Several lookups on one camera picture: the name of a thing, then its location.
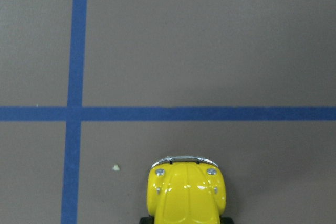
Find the blue tape grid lines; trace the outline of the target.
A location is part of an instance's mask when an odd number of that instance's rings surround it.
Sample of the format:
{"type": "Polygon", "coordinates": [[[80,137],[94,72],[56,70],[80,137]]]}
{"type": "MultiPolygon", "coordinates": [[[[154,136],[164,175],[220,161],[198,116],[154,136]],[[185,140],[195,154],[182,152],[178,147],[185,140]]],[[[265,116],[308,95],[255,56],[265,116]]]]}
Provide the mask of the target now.
{"type": "Polygon", "coordinates": [[[4,122],[66,125],[61,223],[78,221],[81,126],[112,121],[333,121],[333,106],[83,106],[87,0],[72,0],[67,103],[65,106],[2,106],[4,122]]]}

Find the yellow beetle toy car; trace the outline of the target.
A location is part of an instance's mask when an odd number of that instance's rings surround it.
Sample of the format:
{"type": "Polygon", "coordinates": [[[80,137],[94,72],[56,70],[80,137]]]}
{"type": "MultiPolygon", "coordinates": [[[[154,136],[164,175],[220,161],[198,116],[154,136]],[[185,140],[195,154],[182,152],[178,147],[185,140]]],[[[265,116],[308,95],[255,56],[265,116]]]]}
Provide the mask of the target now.
{"type": "Polygon", "coordinates": [[[140,223],[233,223],[224,217],[226,186],[218,165],[199,156],[172,156],[152,164],[147,217],[140,223]]]}

